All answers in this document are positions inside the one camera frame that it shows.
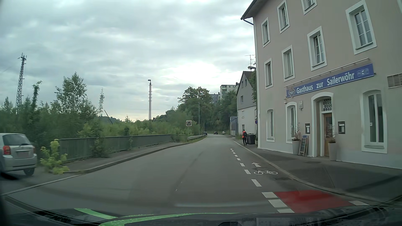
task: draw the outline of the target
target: car wheel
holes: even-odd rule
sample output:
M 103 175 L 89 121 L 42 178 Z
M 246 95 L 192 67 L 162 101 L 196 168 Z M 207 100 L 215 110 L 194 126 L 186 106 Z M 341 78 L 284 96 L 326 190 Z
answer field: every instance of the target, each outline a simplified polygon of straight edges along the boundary
M 35 168 L 30 168 L 30 169 L 25 169 L 25 170 L 24 170 L 24 173 L 25 173 L 25 175 L 27 175 L 27 176 L 32 176 L 32 175 L 33 175 L 33 172 L 35 172 Z

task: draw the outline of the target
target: car taillight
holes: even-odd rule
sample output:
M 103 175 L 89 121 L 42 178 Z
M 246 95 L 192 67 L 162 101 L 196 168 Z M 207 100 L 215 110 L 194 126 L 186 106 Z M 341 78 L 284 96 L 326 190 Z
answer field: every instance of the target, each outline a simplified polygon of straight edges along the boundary
M 10 146 L 3 146 L 3 154 L 11 154 Z

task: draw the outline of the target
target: sky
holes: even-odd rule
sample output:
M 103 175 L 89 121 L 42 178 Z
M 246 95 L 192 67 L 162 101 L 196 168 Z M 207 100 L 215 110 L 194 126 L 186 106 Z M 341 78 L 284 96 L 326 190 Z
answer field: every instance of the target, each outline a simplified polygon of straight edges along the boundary
M 254 54 L 253 26 L 240 20 L 251 0 L 3 0 L 0 101 L 15 103 L 23 52 L 23 99 L 38 99 L 77 72 L 109 116 L 148 119 L 178 105 L 189 86 L 218 93 L 239 82 Z

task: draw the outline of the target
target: silver car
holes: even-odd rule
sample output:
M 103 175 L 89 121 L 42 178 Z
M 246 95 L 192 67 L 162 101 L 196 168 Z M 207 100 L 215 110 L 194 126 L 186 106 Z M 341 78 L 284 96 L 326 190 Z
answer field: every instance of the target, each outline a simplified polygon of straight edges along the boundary
M 23 170 L 28 176 L 32 176 L 37 164 L 35 147 L 24 134 L 0 133 L 0 170 Z

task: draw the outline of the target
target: white planter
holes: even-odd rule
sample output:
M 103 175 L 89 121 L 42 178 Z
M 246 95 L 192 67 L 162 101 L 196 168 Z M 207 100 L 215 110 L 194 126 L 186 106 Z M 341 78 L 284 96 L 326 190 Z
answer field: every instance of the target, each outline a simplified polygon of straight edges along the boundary
M 292 141 L 293 154 L 299 154 L 300 142 L 301 140 Z
M 338 154 L 338 144 L 328 143 L 329 160 L 336 161 L 336 156 Z

